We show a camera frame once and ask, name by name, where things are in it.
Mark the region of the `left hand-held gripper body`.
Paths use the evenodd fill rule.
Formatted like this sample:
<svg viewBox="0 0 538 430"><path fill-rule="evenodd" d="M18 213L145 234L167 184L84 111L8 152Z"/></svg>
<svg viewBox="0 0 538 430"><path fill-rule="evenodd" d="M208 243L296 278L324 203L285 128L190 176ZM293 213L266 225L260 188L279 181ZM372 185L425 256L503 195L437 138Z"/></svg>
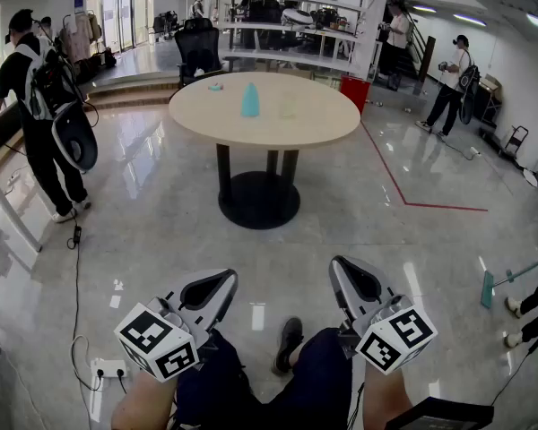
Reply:
<svg viewBox="0 0 538 430"><path fill-rule="evenodd" d="M136 304L114 333L134 363L165 383L216 350L211 330L218 313L219 297L212 291L171 292Z"/></svg>

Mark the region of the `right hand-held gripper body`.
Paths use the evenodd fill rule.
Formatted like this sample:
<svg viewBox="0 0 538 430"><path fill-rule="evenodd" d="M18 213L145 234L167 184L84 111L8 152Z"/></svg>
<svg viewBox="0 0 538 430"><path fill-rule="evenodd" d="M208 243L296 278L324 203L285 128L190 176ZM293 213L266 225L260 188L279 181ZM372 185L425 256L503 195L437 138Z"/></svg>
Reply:
<svg viewBox="0 0 538 430"><path fill-rule="evenodd" d="M359 355L389 375L415 359L438 335L423 307L395 295L339 332L347 357Z"/></svg>

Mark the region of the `teal blue vase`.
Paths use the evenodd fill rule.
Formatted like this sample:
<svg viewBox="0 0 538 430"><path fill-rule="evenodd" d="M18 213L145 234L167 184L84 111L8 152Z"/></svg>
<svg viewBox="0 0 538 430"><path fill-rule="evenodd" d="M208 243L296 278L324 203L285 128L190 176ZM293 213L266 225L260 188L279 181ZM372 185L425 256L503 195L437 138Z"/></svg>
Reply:
<svg viewBox="0 0 538 430"><path fill-rule="evenodd" d="M243 94L241 103L241 115L243 117L256 117L260 114L260 99L257 87L250 82Z"/></svg>

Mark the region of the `green textured glass cup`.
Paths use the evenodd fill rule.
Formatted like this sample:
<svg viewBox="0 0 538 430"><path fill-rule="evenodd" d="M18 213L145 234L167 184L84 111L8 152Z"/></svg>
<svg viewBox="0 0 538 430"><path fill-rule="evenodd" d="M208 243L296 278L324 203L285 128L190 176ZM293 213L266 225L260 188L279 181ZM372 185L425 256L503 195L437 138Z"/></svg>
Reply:
<svg viewBox="0 0 538 430"><path fill-rule="evenodd" d="M281 120L297 117L298 95L294 91L283 92L278 103L278 117Z"/></svg>

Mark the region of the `person's right forearm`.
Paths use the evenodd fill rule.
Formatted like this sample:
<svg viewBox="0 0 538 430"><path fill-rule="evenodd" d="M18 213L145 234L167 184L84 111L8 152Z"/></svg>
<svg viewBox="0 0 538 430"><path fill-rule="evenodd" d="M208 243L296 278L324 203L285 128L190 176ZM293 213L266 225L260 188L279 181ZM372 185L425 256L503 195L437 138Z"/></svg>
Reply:
<svg viewBox="0 0 538 430"><path fill-rule="evenodd" d="M386 424L412 408L401 369L384 375L367 363L364 376L362 422L364 430L385 430Z"/></svg>

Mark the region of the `person's left forearm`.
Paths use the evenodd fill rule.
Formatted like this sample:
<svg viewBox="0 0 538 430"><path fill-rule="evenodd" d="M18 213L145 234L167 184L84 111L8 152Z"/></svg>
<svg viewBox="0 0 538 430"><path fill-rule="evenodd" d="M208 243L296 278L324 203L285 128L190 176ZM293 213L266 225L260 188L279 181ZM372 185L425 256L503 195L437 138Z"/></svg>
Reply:
<svg viewBox="0 0 538 430"><path fill-rule="evenodd" d="M113 411L111 430L167 430L178 378L160 382L140 371Z"/></svg>

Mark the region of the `white power strip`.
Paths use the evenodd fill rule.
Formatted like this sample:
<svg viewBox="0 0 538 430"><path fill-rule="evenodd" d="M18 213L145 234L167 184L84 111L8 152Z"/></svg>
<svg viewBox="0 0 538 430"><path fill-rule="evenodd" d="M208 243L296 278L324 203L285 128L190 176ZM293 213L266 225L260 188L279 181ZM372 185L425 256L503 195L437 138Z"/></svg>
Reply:
<svg viewBox="0 0 538 430"><path fill-rule="evenodd" d="M104 360L95 358L91 361L91 370L94 376L103 378L126 377L126 362L124 360Z"/></svg>

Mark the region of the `person's dark blue trousers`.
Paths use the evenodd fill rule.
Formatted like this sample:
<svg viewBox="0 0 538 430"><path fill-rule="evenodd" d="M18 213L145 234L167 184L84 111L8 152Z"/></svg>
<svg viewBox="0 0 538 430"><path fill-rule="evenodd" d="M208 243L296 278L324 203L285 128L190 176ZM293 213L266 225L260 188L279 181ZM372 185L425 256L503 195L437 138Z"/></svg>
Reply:
<svg viewBox="0 0 538 430"><path fill-rule="evenodd" d="M334 328L306 342L292 378L268 403L250 389L237 350L216 330L217 349L201 369L178 377L178 421L201 430L345 430L352 361Z"/></svg>

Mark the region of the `person's dark shoe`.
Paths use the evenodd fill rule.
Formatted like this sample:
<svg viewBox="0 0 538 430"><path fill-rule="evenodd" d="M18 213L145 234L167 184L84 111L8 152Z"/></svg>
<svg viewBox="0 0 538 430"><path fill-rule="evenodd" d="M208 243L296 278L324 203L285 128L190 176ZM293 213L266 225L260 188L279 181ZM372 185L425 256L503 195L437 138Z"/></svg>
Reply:
<svg viewBox="0 0 538 430"><path fill-rule="evenodd" d="M303 324L299 317L289 318L282 327L279 348L273 361L273 373L285 376L299 360L303 347Z"/></svg>

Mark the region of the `teal flat mop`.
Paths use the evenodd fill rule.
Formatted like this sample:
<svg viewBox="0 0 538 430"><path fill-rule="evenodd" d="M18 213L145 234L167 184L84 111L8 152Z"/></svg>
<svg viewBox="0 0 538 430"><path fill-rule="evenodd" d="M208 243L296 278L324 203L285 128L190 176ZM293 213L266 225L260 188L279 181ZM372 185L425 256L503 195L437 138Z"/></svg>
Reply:
<svg viewBox="0 0 538 430"><path fill-rule="evenodd" d="M504 279L495 280L495 277L489 271L484 272L482 293L481 293L481 305L487 309L491 309L492 297L494 288L504 283L512 283L516 279L526 275L530 271L533 271L538 267L538 261L529 264L520 271L513 272L511 270L506 271L506 277Z"/></svg>

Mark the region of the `round beige table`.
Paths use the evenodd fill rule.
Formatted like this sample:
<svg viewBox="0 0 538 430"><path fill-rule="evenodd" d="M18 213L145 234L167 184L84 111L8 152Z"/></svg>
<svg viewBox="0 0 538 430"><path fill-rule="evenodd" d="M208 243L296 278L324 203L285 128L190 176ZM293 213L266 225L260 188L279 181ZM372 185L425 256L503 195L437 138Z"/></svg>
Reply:
<svg viewBox="0 0 538 430"><path fill-rule="evenodd" d="M223 90L208 90L217 82ZM259 93L260 114L243 117L241 103L250 82ZM297 117L281 120L279 98L287 91L298 95ZM177 125L214 142L221 213L253 230L278 228L298 213L294 178L299 152L339 142L361 121L357 107L337 90L299 76L261 72L203 77L171 97L169 113ZM266 151L265 170L232 174L233 147Z"/></svg>

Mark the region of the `wooden steps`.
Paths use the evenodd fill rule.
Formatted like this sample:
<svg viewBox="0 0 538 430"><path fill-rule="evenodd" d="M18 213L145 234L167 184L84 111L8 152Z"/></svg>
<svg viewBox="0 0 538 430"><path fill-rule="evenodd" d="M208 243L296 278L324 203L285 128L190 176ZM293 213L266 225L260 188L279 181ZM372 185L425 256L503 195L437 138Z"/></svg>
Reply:
<svg viewBox="0 0 538 430"><path fill-rule="evenodd" d="M177 83L135 85L114 90L98 90L88 94L83 108L90 112L114 108L167 105L177 91Z"/></svg>

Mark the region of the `black staircase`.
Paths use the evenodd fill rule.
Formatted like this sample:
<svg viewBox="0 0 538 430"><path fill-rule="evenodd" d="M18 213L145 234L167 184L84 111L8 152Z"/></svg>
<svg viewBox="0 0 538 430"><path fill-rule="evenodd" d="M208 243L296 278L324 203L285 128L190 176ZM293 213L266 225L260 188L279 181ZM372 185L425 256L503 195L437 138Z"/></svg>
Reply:
<svg viewBox="0 0 538 430"><path fill-rule="evenodd" d="M424 82L432 58L436 41L430 38L427 41L417 27L415 20L409 13L404 0L399 0L403 5L403 14L409 22L407 44L402 54L396 58L396 71L402 76Z"/></svg>

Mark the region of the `black monitor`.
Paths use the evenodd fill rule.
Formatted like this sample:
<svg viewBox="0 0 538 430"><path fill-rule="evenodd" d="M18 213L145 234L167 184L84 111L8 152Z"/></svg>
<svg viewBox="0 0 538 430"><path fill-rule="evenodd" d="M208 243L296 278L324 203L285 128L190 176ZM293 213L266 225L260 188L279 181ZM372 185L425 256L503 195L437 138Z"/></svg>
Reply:
<svg viewBox="0 0 538 430"><path fill-rule="evenodd" d="M0 113L0 148L21 129L20 109L12 104Z"/></svg>

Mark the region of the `glass entrance doors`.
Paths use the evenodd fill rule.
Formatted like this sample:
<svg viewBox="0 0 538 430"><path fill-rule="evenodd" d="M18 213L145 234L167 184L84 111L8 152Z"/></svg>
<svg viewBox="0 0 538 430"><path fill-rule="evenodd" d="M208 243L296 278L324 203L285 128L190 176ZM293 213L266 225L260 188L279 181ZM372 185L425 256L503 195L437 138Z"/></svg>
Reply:
<svg viewBox="0 0 538 430"><path fill-rule="evenodd" d="M91 53L109 48L121 53L148 42L147 0L86 0L87 13L94 15L101 37L91 43Z"/></svg>

